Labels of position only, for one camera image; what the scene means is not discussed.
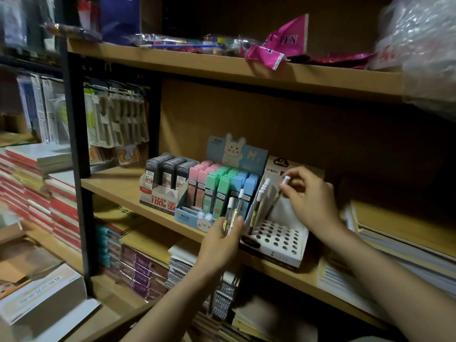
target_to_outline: black metal shelf post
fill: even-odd
[[[79,22],[74,15],[76,10],[74,0],[56,0],[56,8],[58,22],[78,25]],[[77,214],[81,234],[84,279],[87,292],[92,296],[91,277],[98,271],[98,260],[92,193],[81,186],[81,179],[90,177],[82,60],[79,55],[68,53],[65,39],[61,40],[60,50],[76,187]]]

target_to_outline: person's right hand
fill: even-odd
[[[291,206],[299,221],[321,241],[331,232],[341,228],[339,211],[334,199],[334,189],[306,167],[288,170],[283,176],[290,176],[288,185],[279,188],[291,200]]]

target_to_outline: person's left hand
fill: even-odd
[[[224,220],[225,218],[220,217],[209,229],[201,243],[198,259],[194,266],[210,278],[218,277],[220,279],[228,265],[234,260],[244,229],[244,218],[239,216],[234,222],[231,233],[224,237]]]

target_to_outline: forearm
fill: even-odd
[[[180,341],[202,303],[211,293],[214,287],[213,277],[204,269],[193,267],[122,341]]]
[[[345,228],[323,242],[356,277],[411,342],[456,341],[456,300],[420,279]]]

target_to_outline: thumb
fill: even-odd
[[[285,194],[288,196],[288,198],[289,198],[292,202],[295,202],[295,201],[297,201],[298,199],[300,199],[299,193],[296,192],[296,190],[295,190],[293,187],[291,187],[291,186],[289,186],[289,185],[287,185],[287,184],[280,184],[280,185],[279,185],[279,188],[280,188],[280,190],[281,190],[283,193],[285,193]]]
[[[227,236],[230,238],[230,241],[239,243],[241,239],[242,232],[244,231],[244,217],[238,216],[234,221],[234,227],[232,228],[230,234]]]

